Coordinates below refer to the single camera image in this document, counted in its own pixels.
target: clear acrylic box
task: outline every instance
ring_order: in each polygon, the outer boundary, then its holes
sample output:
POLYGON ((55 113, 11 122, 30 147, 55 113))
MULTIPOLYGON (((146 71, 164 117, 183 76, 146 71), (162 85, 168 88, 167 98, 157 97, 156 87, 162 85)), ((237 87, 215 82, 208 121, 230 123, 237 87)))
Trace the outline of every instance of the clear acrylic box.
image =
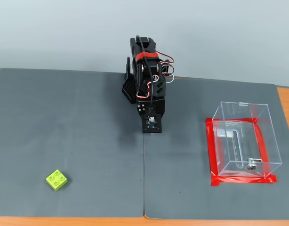
POLYGON ((219 176, 265 178, 281 165, 268 105, 221 102, 212 123, 219 176))

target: lime green lego brick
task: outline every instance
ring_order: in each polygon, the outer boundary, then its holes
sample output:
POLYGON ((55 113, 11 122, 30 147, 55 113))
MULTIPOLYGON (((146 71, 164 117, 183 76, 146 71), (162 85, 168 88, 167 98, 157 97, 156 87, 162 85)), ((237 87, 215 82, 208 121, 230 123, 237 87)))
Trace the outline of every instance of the lime green lego brick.
POLYGON ((56 170, 46 178, 47 183, 55 190, 59 190, 67 182, 67 178, 59 171, 56 170))

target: wooden table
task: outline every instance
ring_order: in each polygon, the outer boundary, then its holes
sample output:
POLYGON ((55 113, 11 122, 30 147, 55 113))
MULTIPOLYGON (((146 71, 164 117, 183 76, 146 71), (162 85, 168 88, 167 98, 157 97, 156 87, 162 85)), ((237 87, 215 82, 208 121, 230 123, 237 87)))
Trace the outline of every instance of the wooden table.
MULTIPOLYGON (((289 89, 277 88, 289 126, 289 89)), ((289 226, 289 220, 155 220, 141 218, 43 218, 0 217, 4 226, 289 226)))

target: wire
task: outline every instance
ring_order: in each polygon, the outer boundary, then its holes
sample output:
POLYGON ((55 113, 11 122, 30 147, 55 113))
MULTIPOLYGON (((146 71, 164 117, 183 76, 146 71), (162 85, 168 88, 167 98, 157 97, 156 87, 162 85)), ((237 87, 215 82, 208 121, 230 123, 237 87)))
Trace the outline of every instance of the wire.
MULTIPOLYGON (((154 78, 154 81, 153 82, 157 82, 158 81, 158 79, 159 79, 159 76, 158 75, 153 75, 153 78, 154 78)), ((144 97, 144 96, 140 96, 140 95, 138 95, 138 93, 139 93, 139 91, 136 93, 136 96, 138 97, 138 98, 140 98, 140 99, 145 99, 145 98, 148 98, 149 96, 150 96, 150 84, 151 84, 152 82, 148 82, 148 84, 147 84, 147 86, 148 86, 148 94, 144 97)))
MULTIPOLYGON (((141 40, 140 36, 137 35, 136 36, 137 39, 139 39, 139 42, 140 42, 140 45, 141 45, 141 49, 142 51, 144 52, 145 51, 145 48, 144 48, 144 44, 143 44, 143 41, 141 40)), ((144 56, 144 62, 149 70, 149 73, 150 73, 150 77, 151 77, 151 83, 153 83, 153 75, 152 75, 152 71, 151 71, 151 68, 149 67, 149 63, 146 59, 146 56, 144 56)), ((153 102, 153 85, 152 85, 152 89, 151 89, 151 101, 150 101, 150 109, 149 111, 151 112, 151 109, 152 109, 152 102, 153 102)))
POLYGON ((164 64, 162 65, 162 67, 164 67, 164 66, 170 66, 170 67, 173 69, 173 71, 172 71, 171 73, 169 73, 169 72, 163 72, 163 74, 165 74, 165 75, 170 75, 170 74, 174 73, 175 69, 174 69, 173 65, 169 65, 169 64, 164 63, 164 64))
POLYGON ((170 59, 172 60, 172 62, 170 62, 170 61, 161 61, 161 62, 160 62, 161 64, 162 64, 162 63, 168 63, 168 64, 174 63, 174 59, 173 59, 172 57, 170 57, 170 56, 168 56, 168 55, 166 55, 166 54, 163 54, 163 53, 161 53, 161 52, 158 52, 158 51, 156 51, 156 53, 159 53, 160 55, 163 55, 163 56, 165 56, 165 57, 167 57, 167 58, 170 58, 170 59))
POLYGON ((169 74, 169 75, 172 75, 173 79, 171 81, 169 81, 169 82, 166 82, 166 84, 169 84, 169 83, 173 82, 173 80, 175 79, 173 74, 169 74))

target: gray mat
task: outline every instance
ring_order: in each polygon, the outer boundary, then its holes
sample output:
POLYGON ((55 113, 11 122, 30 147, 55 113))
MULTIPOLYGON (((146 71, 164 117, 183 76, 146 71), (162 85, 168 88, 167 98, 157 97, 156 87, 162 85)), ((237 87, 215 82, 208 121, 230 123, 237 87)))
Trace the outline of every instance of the gray mat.
POLYGON ((144 136, 144 208, 149 218, 289 219, 289 129, 270 84, 175 80, 162 133, 144 136), (205 119, 220 101, 268 104, 282 166, 274 184, 210 185, 205 119))
POLYGON ((0 72, 0 216, 140 217, 143 134, 123 74, 0 72), (55 192, 45 178, 60 170, 55 192))

